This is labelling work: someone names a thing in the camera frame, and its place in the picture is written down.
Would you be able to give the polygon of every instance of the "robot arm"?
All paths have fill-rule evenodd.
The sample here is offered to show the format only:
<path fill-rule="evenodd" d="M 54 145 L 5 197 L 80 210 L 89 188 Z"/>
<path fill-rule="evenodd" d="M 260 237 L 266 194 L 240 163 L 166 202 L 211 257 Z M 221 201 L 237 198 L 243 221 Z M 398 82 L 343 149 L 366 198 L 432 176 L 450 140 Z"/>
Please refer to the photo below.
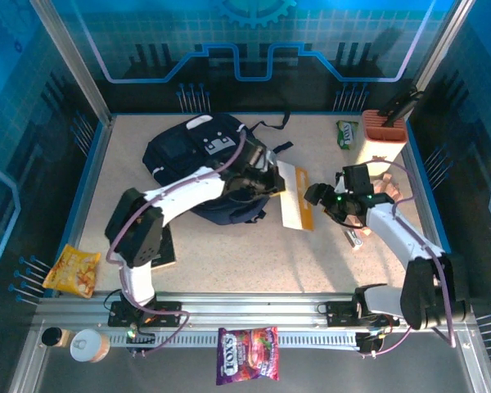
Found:
<path fill-rule="evenodd" d="M 160 249 L 162 228 L 194 206 L 236 190 L 246 190 L 251 199 L 285 190 L 276 156 L 258 140 L 246 139 L 239 156 L 220 173 L 211 165 L 202 166 L 166 187 L 144 193 L 131 188 L 122 195 L 106 227 L 110 244 L 138 209 L 154 201 L 138 216 L 115 248 L 115 257 L 123 263 L 126 289 L 134 301 L 145 306 L 155 300 L 151 260 Z"/>
<path fill-rule="evenodd" d="M 442 264 L 453 319 L 470 313 L 467 285 L 461 261 L 449 258 L 443 249 L 419 233 L 394 208 L 385 193 L 375 194 L 366 165 L 352 165 L 337 174 L 336 187 L 314 184 L 305 194 L 313 205 L 320 203 L 324 213 L 338 224 L 347 215 L 356 215 L 397 255 L 406 269 L 403 288 L 377 285 L 359 288 L 358 302 L 366 314 L 391 314 L 404 318 L 416 330 L 446 324 L 439 272 L 433 255 Z"/>

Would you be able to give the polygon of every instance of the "beige table surface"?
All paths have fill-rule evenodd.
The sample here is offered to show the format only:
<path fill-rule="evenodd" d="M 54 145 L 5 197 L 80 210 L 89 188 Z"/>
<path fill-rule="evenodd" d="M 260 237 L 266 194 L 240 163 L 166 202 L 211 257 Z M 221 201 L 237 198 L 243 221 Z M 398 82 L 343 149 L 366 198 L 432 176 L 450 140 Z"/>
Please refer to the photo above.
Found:
<path fill-rule="evenodd" d="M 109 243 L 106 224 L 120 195 L 128 188 L 157 188 L 142 163 L 147 143 L 192 115 L 119 115 L 101 167 L 79 248 L 100 251 L 97 291 L 119 287 L 117 268 L 105 262 Z M 280 124 L 281 115 L 237 115 L 252 126 L 259 120 Z M 335 172 L 349 160 L 336 144 L 336 121 L 355 116 L 291 115 L 284 130 L 259 126 L 255 135 L 269 147 L 291 140 L 295 145 L 278 155 L 308 170 L 310 183 L 335 183 Z M 407 176 L 390 172 L 405 197 L 411 195 Z M 414 203 L 400 210 L 421 228 Z M 387 282 L 401 287 L 404 270 L 386 244 L 375 234 L 364 237 L 353 251 L 344 229 L 314 210 L 313 233 L 282 227 L 280 198 L 266 206 L 258 224 L 218 226 L 191 212 L 171 223 L 177 263 L 153 270 L 157 291 L 189 292 L 351 292 L 355 287 Z"/>

